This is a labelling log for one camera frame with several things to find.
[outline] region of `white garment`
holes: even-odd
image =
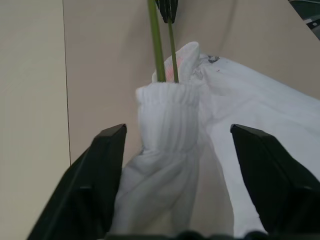
[[[320,178],[320,101],[228,59],[211,60],[200,55],[198,43],[188,43],[177,52],[179,84],[155,83],[154,73],[153,83],[137,90],[144,148],[123,169],[114,233],[191,229],[208,236],[234,230],[243,237],[263,231],[241,175],[231,124],[274,135]],[[172,82],[171,58],[164,65]],[[184,147],[192,143],[194,149]]]

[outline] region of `white cloth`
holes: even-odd
[[[320,101],[228,59],[212,59],[200,55],[198,43],[188,43],[177,52],[179,84],[156,83],[154,73],[153,83],[137,90],[144,147],[123,169],[114,233],[191,229],[243,237],[263,231],[231,124],[274,135],[320,178]],[[171,58],[164,65],[172,82]],[[192,143],[192,150],[184,147]]]

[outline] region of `green stem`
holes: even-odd
[[[168,26],[169,26],[174,82],[179,83],[175,39],[174,39],[174,32],[172,31],[172,21],[170,17],[168,18]]]
[[[147,3],[148,3],[148,9],[149,9],[153,50],[154,50],[154,57],[155,57],[156,76],[157,76],[158,82],[165,82],[166,75],[165,75],[165,67],[164,67],[164,57],[162,53],[161,36],[160,36],[160,30],[159,30],[156,4],[154,0],[147,0]]]

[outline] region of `beige surface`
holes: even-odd
[[[125,162],[140,148],[135,89],[150,83],[155,68],[146,5],[64,1],[72,161],[119,123],[128,124]],[[167,58],[167,26],[160,28]],[[320,98],[320,42],[287,0],[181,0],[173,30],[177,49],[197,41],[205,53]]]
[[[0,239],[23,240],[70,164],[62,0],[2,0],[0,22]]]

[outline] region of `black object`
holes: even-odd
[[[161,235],[109,235],[119,188],[127,128],[103,130],[60,180],[28,240],[233,240],[183,232]],[[232,125],[244,183],[264,228],[243,240],[313,240],[318,234],[318,180],[294,160],[277,139],[261,130]]]
[[[167,24],[168,18],[175,22],[178,0],[154,0],[159,8],[163,21]]]
[[[109,231],[127,128],[103,130],[65,172],[28,240],[96,240]]]
[[[242,177],[269,233],[320,233],[320,182],[264,131],[232,125]]]

